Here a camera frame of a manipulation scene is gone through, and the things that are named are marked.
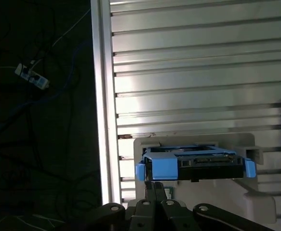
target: screw head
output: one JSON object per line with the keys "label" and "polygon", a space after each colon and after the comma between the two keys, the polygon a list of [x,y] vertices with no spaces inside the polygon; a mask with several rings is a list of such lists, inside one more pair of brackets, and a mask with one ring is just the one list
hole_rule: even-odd
{"label": "screw head", "polygon": [[199,209],[201,211],[208,211],[209,210],[209,208],[207,206],[200,206]]}
{"label": "screw head", "polygon": [[167,204],[167,205],[173,205],[174,202],[173,202],[173,201],[166,201],[166,204]]}

